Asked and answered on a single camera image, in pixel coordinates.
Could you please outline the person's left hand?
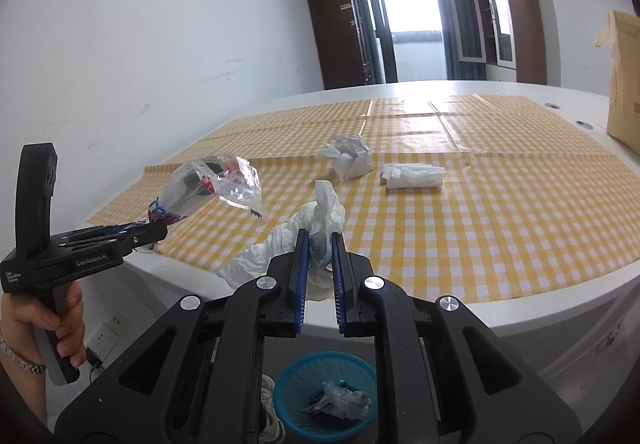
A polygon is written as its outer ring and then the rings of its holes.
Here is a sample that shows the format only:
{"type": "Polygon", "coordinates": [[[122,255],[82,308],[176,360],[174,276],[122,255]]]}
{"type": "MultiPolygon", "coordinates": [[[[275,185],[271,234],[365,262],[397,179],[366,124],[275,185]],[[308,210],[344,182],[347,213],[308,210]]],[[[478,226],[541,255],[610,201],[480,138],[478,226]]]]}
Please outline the person's left hand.
{"type": "Polygon", "coordinates": [[[53,331],[58,338],[58,354],[68,357],[74,367],[85,363],[85,324],[82,291],[78,282],[70,283],[65,295],[65,312],[55,314],[38,299],[26,294],[3,294],[1,303],[1,334],[19,357],[42,365],[32,328],[53,331]]]}

